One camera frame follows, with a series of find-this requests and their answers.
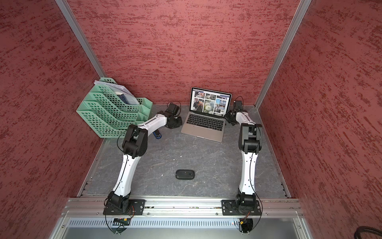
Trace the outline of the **black wireless mouse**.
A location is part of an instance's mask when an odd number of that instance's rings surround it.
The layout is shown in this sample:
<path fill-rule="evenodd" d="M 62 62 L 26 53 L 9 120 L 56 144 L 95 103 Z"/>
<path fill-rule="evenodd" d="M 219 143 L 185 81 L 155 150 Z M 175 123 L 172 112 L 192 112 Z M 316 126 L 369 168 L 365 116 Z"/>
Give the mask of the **black wireless mouse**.
<path fill-rule="evenodd" d="M 175 176 L 178 180 L 193 180 L 195 178 L 195 172 L 190 169 L 179 169 L 176 171 Z"/>

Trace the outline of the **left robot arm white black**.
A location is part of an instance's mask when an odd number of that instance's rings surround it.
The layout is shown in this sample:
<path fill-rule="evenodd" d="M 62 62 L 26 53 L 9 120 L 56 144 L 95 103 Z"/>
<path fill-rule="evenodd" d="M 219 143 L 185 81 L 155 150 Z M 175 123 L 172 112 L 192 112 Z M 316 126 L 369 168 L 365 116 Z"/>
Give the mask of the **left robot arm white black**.
<path fill-rule="evenodd" d="M 182 125 L 180 106 L 170 103 L 165 111 L 159 111 L 154 117 L 139 125 L 131 124 L 122 142 L 123 161 L 116 185 L 109 193 L 104 215 L 126 215 L 132 204 L 129 203 L 132 179 L 140 158 L 148 148 L 148 136 L 165 126 L 169 129 Z"/>

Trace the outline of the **silver laptop computer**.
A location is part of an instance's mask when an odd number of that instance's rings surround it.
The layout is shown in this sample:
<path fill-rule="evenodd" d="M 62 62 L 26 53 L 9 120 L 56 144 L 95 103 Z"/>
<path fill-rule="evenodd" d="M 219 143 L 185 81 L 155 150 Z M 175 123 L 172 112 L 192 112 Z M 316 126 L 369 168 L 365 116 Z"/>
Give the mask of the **silver laptop computer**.
<path fill-rule="evenodd" d="M 192 87 L 189 113 L 181 133 L 208 140 L 223 140 L 231 93 Z"/>

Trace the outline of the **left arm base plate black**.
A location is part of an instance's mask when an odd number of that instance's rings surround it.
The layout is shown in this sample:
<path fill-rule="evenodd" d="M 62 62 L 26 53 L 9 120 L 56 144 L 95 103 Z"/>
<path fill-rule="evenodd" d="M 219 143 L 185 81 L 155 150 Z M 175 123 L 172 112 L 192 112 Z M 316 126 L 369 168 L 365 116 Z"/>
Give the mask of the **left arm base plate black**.
<path fill-rule="evenodd" d="M 145 200 L 143 199 L 133 199 L 122 202 L 121 205 L 115 205 L 109 202 L 108 199 L 105 200 L 103 215 L 114 216 L 114 215 L 128 215 L 128 216 L 141 216 L 145 207 Z"/>

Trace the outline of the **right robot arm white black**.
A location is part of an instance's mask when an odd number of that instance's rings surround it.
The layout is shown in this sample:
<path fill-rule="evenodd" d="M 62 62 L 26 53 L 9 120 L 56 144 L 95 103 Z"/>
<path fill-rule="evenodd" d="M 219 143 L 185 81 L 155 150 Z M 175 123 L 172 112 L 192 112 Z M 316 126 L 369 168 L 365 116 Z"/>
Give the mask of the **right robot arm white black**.
<path fill-rule="evenodd" d="M 224 117 L 231 125 L 240 125 L 238 148 L 242 155 L 242 174 L 234 209 L 242 215 L 260 215 L 262 210 L 255 190 L 255 171 L 262 149 L 262 125 L 250 118 L 240 100 L 234 101 L 233 109 Z"/>

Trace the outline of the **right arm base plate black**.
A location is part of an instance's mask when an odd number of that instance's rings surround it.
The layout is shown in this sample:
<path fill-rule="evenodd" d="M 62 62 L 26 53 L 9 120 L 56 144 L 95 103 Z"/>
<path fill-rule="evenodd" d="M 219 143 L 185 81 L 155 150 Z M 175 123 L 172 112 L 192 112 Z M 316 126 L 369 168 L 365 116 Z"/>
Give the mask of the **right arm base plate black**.
<path fill-rule="evenodd" d="M 224 216 L 260 216 L 262 214 L 259 200 L 249 202 L 222 200 L 221 207 Z"/>

